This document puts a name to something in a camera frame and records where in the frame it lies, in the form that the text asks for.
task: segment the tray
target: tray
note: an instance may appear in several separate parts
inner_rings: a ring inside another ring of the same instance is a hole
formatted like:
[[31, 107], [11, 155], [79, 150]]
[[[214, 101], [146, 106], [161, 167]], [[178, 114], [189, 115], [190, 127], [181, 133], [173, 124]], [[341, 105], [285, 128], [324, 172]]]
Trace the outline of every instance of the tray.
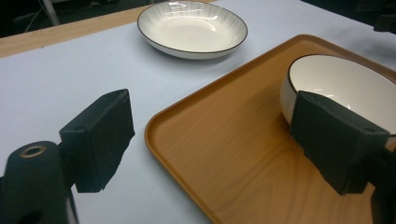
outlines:
[[384, 66], [298, 35], [148, 123], [148, 148], [213, 222], [372, 222], [374, 188], [338, 195], [290, 139], [280, 84], [290, 64], [308, 54], [338, 55], [396, 80]]

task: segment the bowl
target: bowl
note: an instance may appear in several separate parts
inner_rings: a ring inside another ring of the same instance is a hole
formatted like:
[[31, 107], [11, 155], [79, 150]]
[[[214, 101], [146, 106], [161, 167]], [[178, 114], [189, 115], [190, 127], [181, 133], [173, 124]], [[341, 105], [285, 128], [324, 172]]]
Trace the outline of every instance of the bowl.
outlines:
[[231, 11], [191, 1], [149, 7], [139, 15], [137, 26], [154, 48], [192, 60], [227, 55], [248, 35], [246, 24]]
[[308, 55], [294, 61], [280, 90], [282, 113], [291, 122], [297, 91], [310, 91], [390, 132], [387, 147], [396, 147], [396, 85], [372, 69], [329, 55]]

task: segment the deep white bowl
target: deep white bowl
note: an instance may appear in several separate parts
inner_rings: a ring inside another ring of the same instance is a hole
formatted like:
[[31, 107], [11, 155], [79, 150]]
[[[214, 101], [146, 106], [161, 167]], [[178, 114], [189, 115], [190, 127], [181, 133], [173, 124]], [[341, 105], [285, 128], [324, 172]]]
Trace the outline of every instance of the deep white bowl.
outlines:
[[296, 60], [280, 91], [281, 108], [288, 123], [297, 91], [310, 91], [333, 99], [389, 131], [387, 147], [393, 149], [396, 146], [396, 85], [377, 72], [327, 55], [310, 55]]
[[229, 54], [248, 35], [245, 23], [231, 11], [191, 1], [149, 7], [139, 15], [137, 26], [154, 48], [193, 60]]

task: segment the table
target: table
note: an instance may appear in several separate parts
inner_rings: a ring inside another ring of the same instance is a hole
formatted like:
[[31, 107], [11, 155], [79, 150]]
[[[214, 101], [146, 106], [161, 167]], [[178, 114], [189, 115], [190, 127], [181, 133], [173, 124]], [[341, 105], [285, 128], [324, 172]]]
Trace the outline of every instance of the table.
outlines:
[[135, 23], [144, 7], [0, 39], [0, 173], [13, 150], [41, 140], [59, 143], [58, 131], [86, 106], [127, 88], [136, 136], [104, 191], [73, 189], [80, 223], [209, 223], [147, 149], [150, 118], [299, 34], [319, 36], [396, 70], [395, 35], [357, 21], [298, 0], [213, 4], [240, 16], [248, 37], [235, 53], [210, 61], [174, 58], [148, 45]]

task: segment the wooden tray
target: wooden tray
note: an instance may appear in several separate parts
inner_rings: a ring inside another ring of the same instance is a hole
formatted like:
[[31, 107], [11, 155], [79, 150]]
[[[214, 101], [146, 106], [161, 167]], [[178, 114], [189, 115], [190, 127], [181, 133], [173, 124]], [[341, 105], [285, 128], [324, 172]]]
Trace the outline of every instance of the wooden tray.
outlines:
[[290, 64], [338, 55], [396, 80], [394, 71], [298, 35], [157, 114], [146, 143], [216, 223], [371, 223], [370, 197], [339, 196], [290, 139], [279, 105]]

